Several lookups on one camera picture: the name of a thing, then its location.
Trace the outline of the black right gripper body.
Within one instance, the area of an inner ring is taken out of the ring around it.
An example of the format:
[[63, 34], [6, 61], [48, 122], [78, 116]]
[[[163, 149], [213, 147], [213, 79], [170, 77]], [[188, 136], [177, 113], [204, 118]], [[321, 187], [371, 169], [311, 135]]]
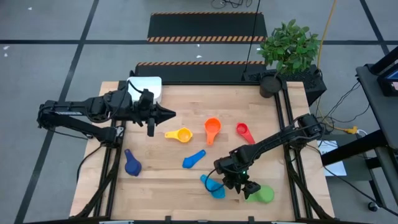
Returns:
[[226, 173], [223, 183], [230, 190], [235, 189], [238, 194], [243, 191], [245, 199], [261, 189], [258, 183], [249, 180], [247, 172]]

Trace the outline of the cyan measuring cup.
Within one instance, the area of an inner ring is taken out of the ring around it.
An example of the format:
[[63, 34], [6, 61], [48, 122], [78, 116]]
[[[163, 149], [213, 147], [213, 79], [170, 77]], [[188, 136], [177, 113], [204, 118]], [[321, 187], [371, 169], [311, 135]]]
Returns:
[[202, 175], [200, 180], [213, 198], [225, 198], [225, 189], [223, 184], [211, 179], [207, 175]]

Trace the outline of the yellow measuring cup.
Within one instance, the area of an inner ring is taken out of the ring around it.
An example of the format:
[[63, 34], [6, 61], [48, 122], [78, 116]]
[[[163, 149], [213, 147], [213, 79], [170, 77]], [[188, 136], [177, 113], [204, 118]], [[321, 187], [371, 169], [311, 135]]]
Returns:
[[167, 139], [176, 139], [182, 143], [186, 143], [191, 140], [193, 133], [188, 128], [180, 128], [176, 131], [166, 132], [164, 136]]

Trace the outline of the white plastic basket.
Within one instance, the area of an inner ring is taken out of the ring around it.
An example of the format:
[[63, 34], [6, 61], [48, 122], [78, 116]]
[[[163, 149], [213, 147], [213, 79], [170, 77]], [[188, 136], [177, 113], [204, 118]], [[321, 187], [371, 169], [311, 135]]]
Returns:
[[154, 103], [162, 101], [162, 79], [160, 77], [129, 77], [127, 79], [139, 91], [148, 89], [154, 94]]

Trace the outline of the green measuring cup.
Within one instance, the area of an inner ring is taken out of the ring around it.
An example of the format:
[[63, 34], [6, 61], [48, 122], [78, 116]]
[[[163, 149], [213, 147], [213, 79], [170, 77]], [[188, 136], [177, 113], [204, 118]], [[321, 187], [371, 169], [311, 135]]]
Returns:
[[246, 202], [260, 202], [260, 203], [271, 203], [274, 199], [274, 190], [268, 185], [262, 185], [261, 188], [251, 194], [245, 201]]

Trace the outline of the orange measuring cup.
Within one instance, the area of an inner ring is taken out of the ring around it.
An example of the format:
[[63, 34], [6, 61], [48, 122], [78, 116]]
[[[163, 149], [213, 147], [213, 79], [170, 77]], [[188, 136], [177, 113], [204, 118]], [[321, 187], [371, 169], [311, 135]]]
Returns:
[[207, 145], [212, 145], [214, 143], [216, 135], [221, 130], [221, 122], [218, 118], [212, 117], [208, 118], [205, 123], [205, 132], [206, 132], [206, 143]]

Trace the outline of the small blue measuring cup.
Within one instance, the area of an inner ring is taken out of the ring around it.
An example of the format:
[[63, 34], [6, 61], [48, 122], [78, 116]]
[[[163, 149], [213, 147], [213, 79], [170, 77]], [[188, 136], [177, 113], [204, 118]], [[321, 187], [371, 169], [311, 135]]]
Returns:
[[206, 151], [204, 149], [202, 149], [201, 151], [198, 151], [196, 154], [193, 154], [190, 157], [186, 157], [183, 160], [182, 167], [185, 169], [191, 169], [205, 155], [206, 155]]

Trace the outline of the red measuring cup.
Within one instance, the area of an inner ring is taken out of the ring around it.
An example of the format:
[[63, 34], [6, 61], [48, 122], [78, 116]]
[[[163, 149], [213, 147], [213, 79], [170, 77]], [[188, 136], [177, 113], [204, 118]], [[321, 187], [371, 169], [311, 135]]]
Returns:
[[254, 140], [248, 126], [245, 123], [237, 123], [236, 132], [241, 137], [243, 137], [248, 142], [248, 144], [255, 144], [255, 140]]

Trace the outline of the dark blue measuring cup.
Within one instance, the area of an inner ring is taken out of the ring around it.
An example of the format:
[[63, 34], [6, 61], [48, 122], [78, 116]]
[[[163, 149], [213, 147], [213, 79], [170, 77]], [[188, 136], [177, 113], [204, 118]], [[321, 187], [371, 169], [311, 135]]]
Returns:
[[132, 176], [137, 177], [141, 170], [141, 163], [134, 157], [133, 153], [129, 149], [124, 150], [126, 156], [126, 163], [124, 166], [125, 171]]

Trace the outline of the narrow hazard-striped black floor mat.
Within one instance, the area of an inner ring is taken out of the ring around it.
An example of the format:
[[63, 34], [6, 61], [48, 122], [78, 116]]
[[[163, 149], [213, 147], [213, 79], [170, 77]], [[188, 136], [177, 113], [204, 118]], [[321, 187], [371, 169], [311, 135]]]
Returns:
[[160, 77], [165, 83], [254, 82], [263, 61], [140, 62], [132, 77]]

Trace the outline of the large hazard-striped black floor mat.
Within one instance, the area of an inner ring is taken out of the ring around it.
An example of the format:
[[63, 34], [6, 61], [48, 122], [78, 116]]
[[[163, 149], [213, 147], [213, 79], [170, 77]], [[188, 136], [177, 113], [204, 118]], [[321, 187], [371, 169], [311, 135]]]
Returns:
[[151, 43], [251, 43], [267, 36], [261, 12], [156, 12], [150, 17]]

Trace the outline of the white paper sheet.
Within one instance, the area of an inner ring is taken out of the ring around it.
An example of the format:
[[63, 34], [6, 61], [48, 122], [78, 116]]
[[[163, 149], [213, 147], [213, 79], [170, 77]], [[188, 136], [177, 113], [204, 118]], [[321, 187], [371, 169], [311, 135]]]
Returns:
[[[321, 155], [324, 155], [327, 152], [331, 152], [338, 148], [336, 141], [318, 140], [317, 144], [318, 150], [321, 152]], [[336, 174], [337, 176], [347, 176], [345, 166], [342, 161], [328, 165], [324, 168], [324, 175], [326, 177], [333, 177], [333, 174]]]

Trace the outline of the green leafy plant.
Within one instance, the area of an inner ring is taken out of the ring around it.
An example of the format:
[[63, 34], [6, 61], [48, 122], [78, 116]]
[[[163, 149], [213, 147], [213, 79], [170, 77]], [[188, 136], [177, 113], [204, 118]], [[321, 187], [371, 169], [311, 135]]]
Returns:
[[310, 68], [318, 54], [318, 34], [307, 26], [300, 27], [296, 20], [281, 23], [260, 43], [257, 52], [266, 65], [275, 65], [277, 75], [290, 75]]

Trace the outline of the grey side table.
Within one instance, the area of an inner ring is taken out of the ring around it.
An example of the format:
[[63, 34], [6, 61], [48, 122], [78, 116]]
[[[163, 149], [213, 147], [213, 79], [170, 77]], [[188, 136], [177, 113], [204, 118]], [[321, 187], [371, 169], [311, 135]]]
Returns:
[[374, 150], [398, 205], [398, 159], [394, 154], [398, 151], [398, 96], [384, 96], [378, 76], [367, 66], [356, 68], [356, 73], [380, 127], [379, 135], [385, 139]]

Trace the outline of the device with blue screen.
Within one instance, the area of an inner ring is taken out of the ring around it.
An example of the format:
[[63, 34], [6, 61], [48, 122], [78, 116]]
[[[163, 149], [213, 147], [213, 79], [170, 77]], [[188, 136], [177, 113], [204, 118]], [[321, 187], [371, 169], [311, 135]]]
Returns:
[[378, 76], [377, 82], [384, 96], [398, 96], [398, 69]]

